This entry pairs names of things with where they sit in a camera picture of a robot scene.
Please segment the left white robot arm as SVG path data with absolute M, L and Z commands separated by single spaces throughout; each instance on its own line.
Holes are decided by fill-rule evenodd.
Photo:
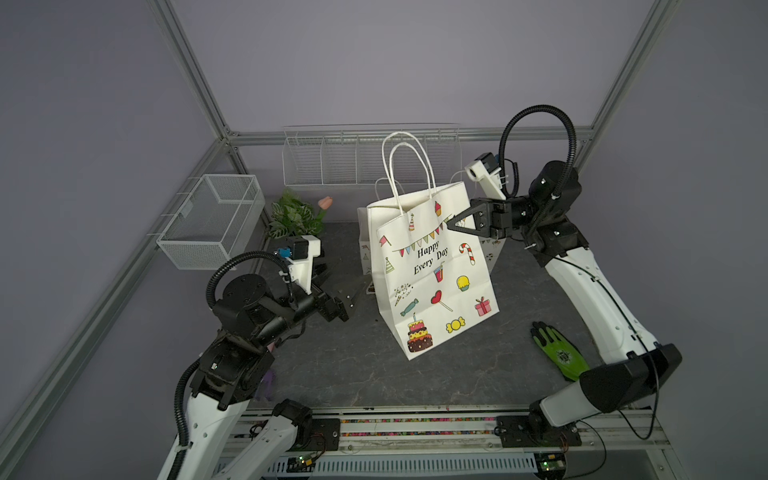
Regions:
M 231 280 L 223 293 L 219 282 L 236 265 L 263 259 L 275 264 L 287 293 L 274 296 L 258 274 Z M 324 284 L 331 271 L 326 260 L 309 264 L 309 286 L 303 288 L 284 259 L 263 251 L 238 255 L 211 276 L 205 292 L 221 327 L 208 348 L 183 372 L 174 392 L 177 436 L 161 479 L 259 479 L 292 447 L 312 440 L 312 411 L 286 399 L 272 411 L 263 430 L 220 473 L 214 471 L 223 448 L 270 370 L 269 347 L 295 339 L 293 328 L 319 315 L 328 322 L 350 318 L 371 284 L 370 276 Z

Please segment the white party paper bag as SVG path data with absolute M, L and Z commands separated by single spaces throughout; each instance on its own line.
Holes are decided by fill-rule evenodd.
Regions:
M 394 163 L 401 149 L 422 165 L 425 189 L 401 194 Z M 426 153 L 407 142 L 389 151 L 384 164 L 388 198 L 367 206 L 371 269 L 384 258 L 387 298 L 379 312 L 407 359 L 458 337 L 500 310 L 480 239 L 450 231 L 446 220 L 470 206 L 462 182 L 438 185 Z

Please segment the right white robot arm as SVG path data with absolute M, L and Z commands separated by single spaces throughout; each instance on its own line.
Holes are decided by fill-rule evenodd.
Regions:
M 449 222 L 451 230 L 493 241 L 520 232 L 527 250 L 558 283 L 588 328 L 601 365 L 575 373 L 562 390 L 534 402 L 528 429 L 536 438 L 600 413 L 612 413 L 661 388 L 682 362 L 673 344 L 657 341 L 620 299 L 567 212 L 581 192 L 578 174 L 550 161 L 526 195 L 502 191 L 501 160 L 488 153 L 466 172 L 484 197 Z

